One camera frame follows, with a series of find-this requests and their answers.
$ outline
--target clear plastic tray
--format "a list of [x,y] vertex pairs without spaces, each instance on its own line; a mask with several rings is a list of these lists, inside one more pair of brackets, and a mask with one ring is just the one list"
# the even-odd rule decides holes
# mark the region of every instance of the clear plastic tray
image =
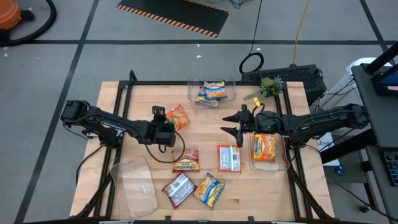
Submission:
[[286,158],[285,141],[283,136],[275,134],[276,136],[276,155],[275,163],[269,161],[259,161],[253,159],[255,139],[253,133],[247,133],[244,136],[244,140],[248,142],[247,146],[250,150],[249,165],[252,170],[264,170],[264,171],[278,171],[287,170],[289,168],[289,162]]
[[[199,95],[200,88],[206,82],[225,82],[225,91],[227,97],[221,98],[218,107],[211,107],[197,103],[196,100]],[[189,77],[188,78],[188,99],[190,100],[191,107],[194,109],[217,109],[217,108],[230,108],[233,100],[236,99],[235,79],[229,77],[228,80],[217,79],[214,77]]]
[[143,156],[112,166],[119,202],[119,219],[134,220],[157,210],[157,197],[147,159]]

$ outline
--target small potted plant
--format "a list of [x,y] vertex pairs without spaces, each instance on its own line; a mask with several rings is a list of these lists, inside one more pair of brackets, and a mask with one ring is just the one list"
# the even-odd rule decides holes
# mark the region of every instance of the small potted plant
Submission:
[[270,78],[263,78],[261,80],[260,89],[245,96],[243,99],[247,100],[256,96],[259,96],[260,98],[277,96],[282,90],[282,83],[283,81],[279,77],[276,77],[273,80]]

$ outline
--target wooden table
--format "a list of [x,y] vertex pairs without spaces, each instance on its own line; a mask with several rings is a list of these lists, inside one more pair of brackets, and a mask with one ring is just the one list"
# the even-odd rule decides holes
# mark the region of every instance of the wooden table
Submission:
[[[118,82],[104,82],[99,93],[97,106],[104,111],[113,112]],[[234,123],[222,121],[225,116],[235,114],[240,110],[243,103],[248,105],[251,110],[255,104],[253,100],[243,100],[243,97],[254,91],[255,86],[237,86],[237,97],[233,105],[228,109],[217,110],[198,110],[193,109],[187,99],[187,86],[174,85],[134,85],[132,97],[129,105],[128,119],[151,120],[153,115],[151,108],[153,105],[164,106],[166,111],[171,110],[179,103],[183,105],[190,118],[190,125],[183,128],[180,134],[183,136],[187,149],[199,150],[200,172],[189,172],[187,175],[195,184],[199,184],[207,172],[210,172],[218,180],[226,182],[226,187],[217,201],[214,210],[209,209],[204,203],[196,198],[187,198],[178,209],[173,210],[169,198],[162,187],[171,181],[176,174],[172,173],[172,164],[161,164],[156,162],[146,151],[143,145],[126,135],[123,142],[122,161],[128,161],[136,156],[146,157],[154,179],[157,191],[158,209],[143,220],[164,220],[166,215],[170,215],[172,220],[236,220],[247,221],[248,216],[253,216],[257,221],[273,220],[294,220],[292,199],[288,185],[286,171],[258,171],[252,170],[249,161],[250,150],[245,142],[242,148],[242,174],[231,172],[217,172],[218,161],[216,147],[219,144],[236,144],[234,137],[225,133],[220,126],[233,127]],[[288,83],[290,101],[293,114],[309,113],[307,100],[305,97],[302,83]],[[268,98],[262,101],[266,105],[266,110],[276,111],[275,101]],[[311,140],[309,145],[317,147],[316,141]],[[93,152],[98,147],[98,140],[89,140],[85,156]],[[176,141],[175,147],[181,147],[180,141]],[[161,154],[157,146],[151,146],[155,156],[163,160],[171,160],[170,149]],[[76,188],[70,215],[75,215],[86,205],[96,189],[100,179],[101,167],[105,150],[95,154],[86,161],[81,168],[79,182]],[[317,202],[331,216],[334,216],[331,206],[328,187],[323,172],[319,153],[310,148],[301,149],[303,168],[307,179],[309,191]],[[302,194],[297,188],[298,200],[300,204],[301,216],[305,216]],[[112,219],[118,219],[118,203],[114,202]]]

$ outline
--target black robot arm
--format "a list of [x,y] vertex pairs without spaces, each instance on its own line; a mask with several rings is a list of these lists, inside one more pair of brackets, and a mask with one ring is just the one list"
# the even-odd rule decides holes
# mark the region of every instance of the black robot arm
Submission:
[[139,144],[159,144],[173,147],[174,125],[167,121],[165,108],[153,106],[154,119],[131,121],[90,106],[86,101],[68,100],[61,120],[66,127],[82,126],[98,135],[101,145],[113,147],[118,131],[124,131],[136,138]]
[[260,111],[254,116],[246,105],[242,105],[242,111],[223,120],[240,124],[239,129],[222,127],[222,130],[236,138],[239,147],[243,145],[243,133],[278,133],[290,137],[292,144],[299,144],[329,131],[339,128],[360,129],[369,123],[368,114],[363,106],[354,104],[302,116],[279,115],[272,111]]

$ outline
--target food package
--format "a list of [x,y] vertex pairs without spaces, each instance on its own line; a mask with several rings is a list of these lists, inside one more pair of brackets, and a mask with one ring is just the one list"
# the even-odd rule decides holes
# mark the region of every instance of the food package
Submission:
[[211,174],[207,173],[206,177],[193,193],[193,196],[213,209],[224,187],[225,184],[220,183]]
[[205,82],[205,93],[206,97],[211,98],[224,98],[227,97],[225,82]]
[[[182,149],[172,151],[173,159],[177,160],[182,153]],[[175,171],[198,171],[199,172],[199,152],[196,149],[186,149],[182,157],[174,162],[173,172]]]
[[220,103],[220,99],[219,98],[212,98],[212,99],[207,98],[205,91],[203,91],[203,88],[200,88],[199,95],[198,95],[196,102],[206,105],[206,106],[216,108],[216,107],[218,107],[218,105]]
[[170,122],[173,122],[176,131],[179,131],[190,123],[188,115],[181,104],[169,111],[166,114],[166,118]]
[[217,147],[219,171],[242,173],[241,151],[237,146],[220,145]]
[[253,159],[276,163],[276,137],[273,134],[254,135]]
[[162,191],[167,193],[173,208],[176,209],[195,189],[192,180],[180,173],[164,186]]

